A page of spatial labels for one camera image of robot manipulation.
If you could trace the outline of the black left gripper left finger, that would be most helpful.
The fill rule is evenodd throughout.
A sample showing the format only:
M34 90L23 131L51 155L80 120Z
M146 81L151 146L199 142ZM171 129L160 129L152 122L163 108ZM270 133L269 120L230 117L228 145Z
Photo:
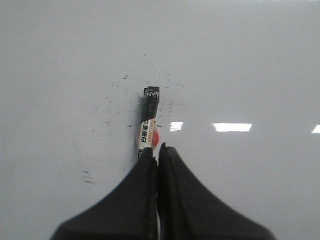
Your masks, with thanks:
M63 222L53 240L156 240L157 162L146 147L123 181L101 201Z

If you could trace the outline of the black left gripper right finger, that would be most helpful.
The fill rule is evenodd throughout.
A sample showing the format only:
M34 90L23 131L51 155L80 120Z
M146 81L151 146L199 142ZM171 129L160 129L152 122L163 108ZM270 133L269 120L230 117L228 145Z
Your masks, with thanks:
M190 171L174 147L160 147L157 210L162 240L273 240L264 226L232 209Z

